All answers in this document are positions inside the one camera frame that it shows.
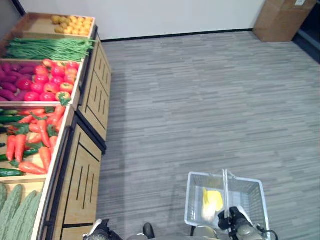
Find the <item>wooden cabinet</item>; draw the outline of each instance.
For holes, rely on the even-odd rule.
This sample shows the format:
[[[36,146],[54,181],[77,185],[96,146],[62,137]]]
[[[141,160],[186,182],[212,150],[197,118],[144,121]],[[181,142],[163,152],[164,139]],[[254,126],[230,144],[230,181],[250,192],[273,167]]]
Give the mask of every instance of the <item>wooden cabinet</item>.
[[[83,101],[78,111],[105,141],[109,115],[111,68],[99,37],[89,62]]]
[[[77,233],[88,233],[96,221],[104,148],[76,115],[66,145],[47,227],[39,239],[76,239]]]

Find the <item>yellow object in basket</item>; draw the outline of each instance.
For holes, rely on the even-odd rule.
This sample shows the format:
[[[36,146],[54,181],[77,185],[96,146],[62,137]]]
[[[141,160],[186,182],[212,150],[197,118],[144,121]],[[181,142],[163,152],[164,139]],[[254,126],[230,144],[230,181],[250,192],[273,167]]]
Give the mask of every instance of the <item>yellow object in basket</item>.
[[[202,217],[206,221],[213,221],[216,213],[224,207],[224,200],[219,191],[212,191],[203,188]]]

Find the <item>cardboard box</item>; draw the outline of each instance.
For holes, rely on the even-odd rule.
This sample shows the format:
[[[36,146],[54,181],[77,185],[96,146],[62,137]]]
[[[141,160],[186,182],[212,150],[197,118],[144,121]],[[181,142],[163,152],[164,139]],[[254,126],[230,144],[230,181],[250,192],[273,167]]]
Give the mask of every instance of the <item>cardboard box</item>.
[[[253,28],[262,42],[290,42],[304,23],[317,0],[266,0]]]

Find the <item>green bean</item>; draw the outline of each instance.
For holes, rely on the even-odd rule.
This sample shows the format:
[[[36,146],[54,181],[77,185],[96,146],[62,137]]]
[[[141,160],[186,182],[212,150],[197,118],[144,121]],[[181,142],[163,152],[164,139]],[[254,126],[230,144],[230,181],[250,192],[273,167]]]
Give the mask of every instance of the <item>green bean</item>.
[[[7,47],[6,58],[52,59],[57,61],[80,62],[93,49],[92,39],[32,39],[15,38]]]

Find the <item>white wall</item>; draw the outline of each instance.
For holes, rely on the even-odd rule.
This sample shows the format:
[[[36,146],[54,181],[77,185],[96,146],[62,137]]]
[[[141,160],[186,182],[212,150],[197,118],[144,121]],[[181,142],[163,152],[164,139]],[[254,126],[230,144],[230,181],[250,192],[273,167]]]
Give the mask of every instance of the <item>white wall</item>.
[[[0,39],[2,39],[18,23],[21,16],[10,0],[0,0],[0,2]]]
[[[101,39],[249,29],[265,0],[20,0],[27,12],[96,17]]]

